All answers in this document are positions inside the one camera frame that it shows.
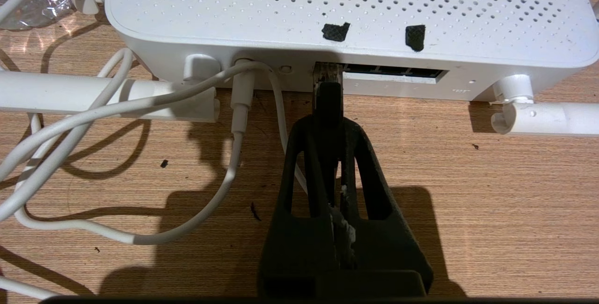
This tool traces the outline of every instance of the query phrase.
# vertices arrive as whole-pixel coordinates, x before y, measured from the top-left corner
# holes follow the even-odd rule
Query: wooden desk
[[[95,75],[124,44],[105,18],[72,14],[43,29],[2,31],[0,46],[11,70]],[[150,74],[138,66],[131,77]],[[537,99],[599,103],[598,77],[594,65]],[[229,92],[219,98],[223,113],[215,124],[96,122],[30,212],[94,218],[138,233],[182,223],[225,173]],[[433,265],[433,295],[599,296],[599,138],[505,138],[490,132],[494,109],[479,103],[360,96],[345,103],[346,116],[370,136]],[[286,93],[285,104],[289,125],[310,113],[309,94]],[[45,123],[58,119],[44,116]],[[25,114],[0,114],[0,157],[27,123]],[[0,224],[2,273],[66,294],[255,295],[283,163],[268,91],[256,94],[242,161],[216,213],[193,234],[159,247],[78,230],[30,230],[9,219]],[[14,183],[0,183],[2,199]],[[297,197],[301,203],[302,193]],[[252,202],[263,221],[253,218]],[[13,293],[7,300],[35,302]]]

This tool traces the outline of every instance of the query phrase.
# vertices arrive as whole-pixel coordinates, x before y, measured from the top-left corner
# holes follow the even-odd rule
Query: ethernet port
[[[374,72],[374,70],[376,70],[376,67],[376,65],[347,65],[344,71],[371,73]]]
[[[379,72],[384,75],[402,76],[405,75],[407,71],[408,68],[404,67],[386,67],[384,65],[379,66]]]
[[[406,74],[406,76],[436,78],[441,72],[443,70],[411,68],[409,74]]]

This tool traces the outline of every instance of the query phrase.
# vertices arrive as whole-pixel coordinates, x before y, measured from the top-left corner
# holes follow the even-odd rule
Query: black tape patch
[[[415,52],[421,52],[422,50],[424,50],[425,33],[425,25],[406,27],[406,46],[409,46]]]
[[[343,23],[342,26],[325,23],[325,27],[322,29],[322,37],[331,41],[343,42],[345,41],[347,31],[349,31],[349,23],[347,22]]]

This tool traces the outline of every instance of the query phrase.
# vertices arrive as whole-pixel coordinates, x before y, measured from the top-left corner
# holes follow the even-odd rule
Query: plastic bag
[[[0,5],[7,0],[0,0]],[[30,29],[43,27],[70,11],[71,0],[24,0],[0,23],[0,29]]]

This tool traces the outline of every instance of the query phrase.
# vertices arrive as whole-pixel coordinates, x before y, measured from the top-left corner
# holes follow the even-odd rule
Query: router top panel
[[[106,0],[123,34],[169,43],[215,44],[582,67],[598,57],[589,0]],[[344,41],[325,24],[350,27]],[[425,25],[425,46],[406,27]]]

